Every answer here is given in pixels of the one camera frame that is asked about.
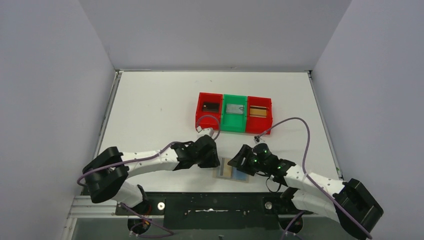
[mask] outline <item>white enclosure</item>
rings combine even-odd
[[[275,77],[282,73],[263,73],[265,91],[257,78],[247,77],[261,74],[247,72],[301,76],[312,70],[321,117],[344,176],[362,181],[384,209],[371,235],[377,240],[423,239],[423,12],[422,0],[0,0],[1,238],[61,236],[73,196],[81,190],[76,178],[95,153],[116,70],[147,69],[241,72],[250,86],[221,79],[222,87],[216,87],[192,78],[173,80],[170,73],[161,80],[151,78],[153,72],[128,73],[129,84],[122,82],[121,89],[143,93],[137,101],[163,89],[153,105],[139,103],[163,118],[154,122],[146,116],[145,127],[135,128],[137,134],[123,128],[124,134],[114,138],[108,134],[123,124],[114,108],[102,148],[122,144],[128,148],[123,151],[142,151],[190,138],[191,99],[199,91],[271,94],[273,105],[282,106],[274,119],[308,118],[312,137],[317,136],[311,144],[323,148],[309,157],[329,159],[312,88],[306,93],[302,86],[298,96],[297,77],[287,86],[287,80]],[[138,82],[137,74],[144,80]],[[177,96],[171,87],[181,91],[176,85],[183,81],[193,84],[193,91],[167,103]],[[142,89],[147,86],[151,91]],[[288,96],[305,107],[289,105]],[[127,101],[116,95],[117,105]],[[167,104],[183,102],[187,107],[178,113],[180,121],[164,124],[175,113]],[[135,117],[130,111],[121,114]],[[305,131],[293,122],[275,133],[282,136],[287,130],[295,143],[282,137],[291,148],[284,154],[297,161]],[[130,142],[146,136],[160,144]],[[269,139],[278,148],[279,140]],[[245,136],[223,134],[219,141],[241,143]],[[221,147],[228,155],[237,151]],[[308,160],[308,168],[337,176],[331,161],[321,167],[314,163]]]

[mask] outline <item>green plastic box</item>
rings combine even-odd
[[[243,105],[242,114],[227,113],[227,105]],[[246,120],[248,117],[248,97],[238,95],[223,95],[221,130],[226,132],[244,133],[246,131]]]

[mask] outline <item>small card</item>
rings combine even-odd
[[[225,112],[227,114],[243,114],[245,112],[245,106],[239,104],[227,104]]]
[[[213,171],[213,177],[218,179],[226,179],[237,182],[249,182],[249,175],[244,172],[238,171],[237,168],[228,165],[231,158],[219,157],[221,165],[216,167]]]
[[[220,112],[220,104],[217,102],[203,102],[203,107],[201,109],[203,112],[209,113],[219,113]]]
[[[250,106],[249,115],[251,117],[266,118],[267,108],[264,106]]]

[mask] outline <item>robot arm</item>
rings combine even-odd
[[[228,165],[252,176],[257,172],[265,173],[274,182],[288,187],[281,195],[286,204],[333,219],[357,239],[367,238],[364,231],[335,206],[338,203],[370,232],[383,215],[383,209],[360,181],[351,179],[346,182],[316,173],[305,174],[301,166],[279,159],[271,153],[266,143],[259,140],[257,142],[253,148],[243,145]]]
[[[119,152],[115,146],[107,148],[82,170],[91,201],[102,203],[112,199],[134,208],[146,199],[146,194],[140,185],[127,182],[128,178],[161,170],[189,169],[195,164],[200,168],[218,167],[213,133],[213,129],[206,128],[198,133],[196,142],[172,142],[162,150]]]

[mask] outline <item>metal frame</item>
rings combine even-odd
[[[229,71],[225,71],[225,72],[231,72],[232,70],[234,70],[233,68],[230,68]],[[142,70],[125,70],[127,72],[138,72],[138,71],[146,71],[146,72],[163,72],[163,71],[159,71],[159,70],[150,70],[150,69],[142,69]],[[107,107],[106,107],[106,111],[103,117],[103,122],[101,124],[101,128],[100,128],[100,132],[99,132],[99,138],[98,138],[98,142],[93,154],[93,158],[95,158],[100,151],[100,148],[102,146],[102,142],[103,142],[103,137],[105,135],[105,131],[106,131],[106,127],[108,125],[108,121],[109,121],[109,117],[112,111],[112,107],[115,101],[115,96],[116,93],[118,91],[118,86],[121,80],[121,76],[122,73],[124,72],[124,70],[120,69],[116,71],[115,74],[115,78],[113,80],[113,84],[110,90],[110,95],[109,95],[109,99],[107,102]],[[342,171],[340,170],[339,167],[339,162],[337,161],[337,157],[336,157],[336,153],[333,149],[333,144],[330,138],[330,134],[326,125],[326,121],[324,119],[323,113],[321,111],[321,107],[320,104],[318,102],[318,98],[317,98],[317,94],[315,92],[315,88],[314,88],[314,84],[313,84],[313,80],[311,77],[311,71],[308,70],[306,71],[309,77],[309,82],[312,88],[312,92],[313,95],[315,97],[315,102],[316,105],[318,107],[318,112],[319,115],[321,116],[321,121],[325,130],[325,134],[327,136],[327,140],[328,140],[328,145],[330,147],[331,150],[331,154],[334,160],[334,164],[337,167],[337,173],[338,176],[341,180],[343,180],[343,174]],[[62,233],[62,237],[61,240],[71,240],[72,236],[74,234],[74,230],[77,224],[77,219],[78,218],[115,218],[115,219],[128,219],[128,218],[138,218],[137,216],[119,216],[115,214],[116,211],[116,206],[117,206],[117,202],[114,200],[108,200],[106,202],[103,203],[92,203],[90,196],[75,196],[73,202],[72,202],[72,206],[70,207],[69,210],[69,214],[68,217],[66,219],[66,223],[64,226],[64,230]],[[164,216],[163,215],[149,215],[147,216],[150,219],[163,219]],[[294,215],[279,215],[280,218],[293,218]],[[317,214],[310,214],[310,215],[305,215],[304,218],[319,218],[321,216],[317,215]]]
[[[336,157],[336,152],[334,151],[334,148],[333,148],[333,142],[331,141],[331,137],[330,137],[329,130],[327,128],[326,120],[324,119],[324,115],[323,115],[323,112],[321,111],[321,107],[320,107],[320,102],[318,101],[317,93],[315,92],[314,81],[312,80],[311,72],[312,71],[307,71],[307,76],[309,77],[309,82],[310,82],[310,86],[312,88],[313,96],[315,97],[316,106],[318,107],[318,112],[319,112],[319,115],[321,116],[322,125],[324,126],[325,135],[327,136],[327,140],[328,140],[328,146],[330,147],[332,159],[334,160],[334,164],[335,164],[335,167],[336,167],[338,178],[340,180],[344,180],[342,170],[340,169],[340,166],[339,166],[339,161],[337,160],[337,157]]]

